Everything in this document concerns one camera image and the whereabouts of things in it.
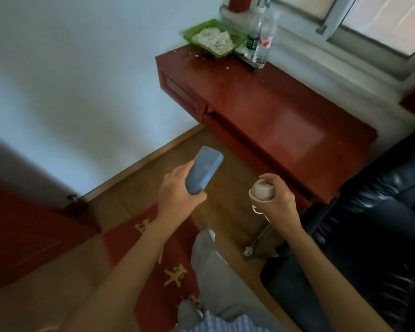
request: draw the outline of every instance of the baseboard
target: baseboard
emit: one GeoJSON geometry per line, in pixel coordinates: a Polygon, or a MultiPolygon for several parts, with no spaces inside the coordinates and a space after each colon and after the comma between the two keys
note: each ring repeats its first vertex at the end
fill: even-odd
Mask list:
{"type": "Polygon", "coordinates": [[[133,165],[131,165],[127,169],[124,169],[122,172],[117,173],[114,177],[110,178],[105,183],[101,184],[100,186],[97,186],[92,191],[90,191],[87,194],[83,195],[81,198],[79,198],[79,200],[84,201],[84,202],[91,201],[92,199],[97,197],[99,194],[101,194],[104,191],[106,191],[107,189],[109,189],[111,186],[117,184],[118,182],[122,181],[123,179],[128,177],[133,172],[139,170],[141,167],[148,164],[150,161],[155,160],[155,158],[157,158],[158,156],[164,154],[169,149],[175,147],[177,144],[183,142],[185,139],[188,139],[193,134],[198,133],[200,130],[203,129],[203,127],[204,126],[202,124],[198,124],[195,127],[189,129],[187,132],[181,134],[176,139],[173,139],[171,142],[165,144],[161,148],[159,148],[159,149],[155,150],[154,152],[150,153],[149,155],[142,158],[138,162],[134,163],[133,165]]]}

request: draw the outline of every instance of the green basket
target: green basket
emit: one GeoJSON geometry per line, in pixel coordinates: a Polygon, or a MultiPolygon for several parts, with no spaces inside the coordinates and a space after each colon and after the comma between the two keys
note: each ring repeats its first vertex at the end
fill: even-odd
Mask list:
{"type": "Polygon", "coordinates": [[[236,31],[234,29],[228,28],[227,26],[225,26],[224,24],[222,24],[219,20],[216,19],[212,19],[210,21],[204,22],[199,24],[198,26],[189,28],[187,30],[185,30],[183,32],[183,37],[185,40],[187,40],[189,43],[194,44],[199,46],[200,48],[209,51],[212,55],[215,56],[215,58],[222,58],[225,57],[227,55],[229,55],[230,53],[232,53],[238,46],[240,46],[241,44],[243,44],[243,42],[246,40],[246,34],[241,33],[239,31],[236,31]],[[212,51],[211,49],[209,49],[208,47],[194,41],[192,39],[192,37],[194,37],[194,35],[198,34],[201,30],[203,30],[204,28],[218,28],[220,29],[222,32],[227,31],[229,33],[229,35],[231,36],[232,42],[234,43],[234,48],[231,51],[228,51],[222,55],[219,55],[217,53],[215,53],[214,51],[212,51]]]}

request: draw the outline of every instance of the red wooden desk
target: red wooden desk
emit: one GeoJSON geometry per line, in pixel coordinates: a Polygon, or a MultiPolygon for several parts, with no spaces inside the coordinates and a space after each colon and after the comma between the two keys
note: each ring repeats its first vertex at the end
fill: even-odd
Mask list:
{"type": "Polygon", "coordinates": [[[195,46],[156,57],[161,88],[256,172],[279,174],[300,211],[328,203],[376,130],[268,63],[253,74],[195,46]]]}

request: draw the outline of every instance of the clear plastic bottle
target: clear plastic bottle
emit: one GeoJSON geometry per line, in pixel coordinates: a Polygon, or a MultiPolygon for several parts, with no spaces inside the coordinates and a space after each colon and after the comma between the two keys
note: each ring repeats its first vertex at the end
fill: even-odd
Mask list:
{"type": "Polygon", "coordinates": [[[255,9],[254,18],[252,19],[247,34],[246,50],[244,57],[252,59],[255,49],[257,48],[258,39],[260,38],[261,25],[264,21],[264,12],[266,6],[261,5],[255,9]]]}
{"type": "Polygon", "coordinates": [[[272,40],[277,33],[277,19],[279,16],[279,12],[273,11],[271,13],[271,19],[264,21],[263,25],[261,26],[260,39],[258,40],[257,48],[252,59],[252,61],[257,64],[259,68],[262,68],[266,65],[269,49],[272,45],[272,40]]]}

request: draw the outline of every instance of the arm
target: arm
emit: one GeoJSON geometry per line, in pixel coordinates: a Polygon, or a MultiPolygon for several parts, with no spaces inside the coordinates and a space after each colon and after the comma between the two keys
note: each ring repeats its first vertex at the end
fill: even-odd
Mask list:
{"type": "Polygon", "coordinates": [[[109,277],[66,321],[61,332],[122,330],[166,241],[207,198],[204,191],[192,196],[186,190],[184,180],[193,164],[190,161],[165,175],[158,191],[157,218],[109,277]]]}
{"type": "Polygon", "coordinates": [[[285,238],[309,280],[334,332],[393,332],[304,231],[295,197],[283,180],[266,173],[260,178],[275,185],[270,203],[251,202],[269,218],[285,238]]]}

